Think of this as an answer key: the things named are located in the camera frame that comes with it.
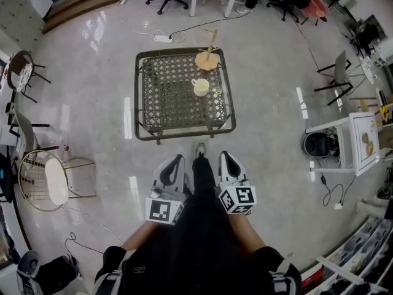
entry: wooden base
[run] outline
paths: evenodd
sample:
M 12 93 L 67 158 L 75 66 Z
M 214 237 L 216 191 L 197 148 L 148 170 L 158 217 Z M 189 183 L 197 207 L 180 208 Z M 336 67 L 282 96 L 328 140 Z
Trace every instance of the wooden base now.
M 216 54 L 211 53 L 208 59 L 208 52 L 201 52 L 196 55 L 195 64 L 202 70 L 210 71 L 217 68 L 219 64 L 219 57 Z

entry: gold wire chair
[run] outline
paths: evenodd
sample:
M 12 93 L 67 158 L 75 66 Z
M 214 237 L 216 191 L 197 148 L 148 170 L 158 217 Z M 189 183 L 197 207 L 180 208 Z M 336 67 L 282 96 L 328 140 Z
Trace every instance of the gold wire chair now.
M 88 165 L 95 165 L 95 163 L 86 159 L 85 157 L 73 157 L 65 162 L 61 162 L 56 156 L 48 151 L 43 150 L 34 150 L 27 153 L 21 161 L 18 170 L 18 184 L 19 189 L 22 193 L 22 196 L 37 210 L 44 212 L 53 212 L 60 209 L 63 205 L 56 205 L 53 203 L 49 197 L 49 190 L 47 184 L 47 178 L 45 174 L 45 164 L 50 159 L 56 159 L 63 168 L 64 175 L 67 180 L 67 172 L 66 170 L 78 167 L 84 167 Z M 73 160 L 83 160 L 88 163 L 65 167 L 67 163 L 70 163 Z M 68 191 L 74 194 L 75 196 L 69 197 L 69 199 L 78 199 L 78 198 L 90 198 L 96 197 L 97 195 L 79 195 L 74 191 L 68 188 Z

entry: white shoe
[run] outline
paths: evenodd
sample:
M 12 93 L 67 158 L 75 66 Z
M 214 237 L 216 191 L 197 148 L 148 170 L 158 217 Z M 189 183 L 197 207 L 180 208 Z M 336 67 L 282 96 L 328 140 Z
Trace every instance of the white shoe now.
M 241 6 L 243 6 L 243 5 L 246 4 L 246 0 L 235 0 L 235 3 L 236 4 L 240 4 Z
M 235 10 L 237 13 L 246 14 L 252 12 L 252 9 L 247 8 L 246 6 L 239 7 Z

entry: sneaker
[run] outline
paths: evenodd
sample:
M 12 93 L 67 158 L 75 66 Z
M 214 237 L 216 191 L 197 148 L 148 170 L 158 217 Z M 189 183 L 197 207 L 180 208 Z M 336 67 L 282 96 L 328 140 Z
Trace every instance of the sneaker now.
M 206 155 L 206 145 L 200 142 L 198 143 L 197 147 L 195 148 L 195 158 L 197 157 L 204 157 Z
M 252 12 L 252 9 L 247 8 L 246 6 L 239 7 L 235 10 L 237 13 L 246 14 Z
M 236 4 L 240 4 L 241 6 L 243 6 L 243 5 L 246 4 L 246 0 L 235 0 L 235 3 Z

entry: wooden stand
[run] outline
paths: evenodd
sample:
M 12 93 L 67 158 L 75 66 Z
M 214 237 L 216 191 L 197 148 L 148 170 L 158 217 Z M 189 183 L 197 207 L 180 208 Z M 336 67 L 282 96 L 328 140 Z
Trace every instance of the wooden stand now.
M 218 56 L 214 53 L 211 53 L 216 36 L 217 36 L 217 30 L 215 29 L 212 32 L 212 39 L 209 46 L 209 50 L 207 52 L 201 52 L 198 55 L 196 55 L 195 64 L 197 65 L 198 68 L 202 70 L 210 71 L 216 69 L 217 65 L 219 64 Z

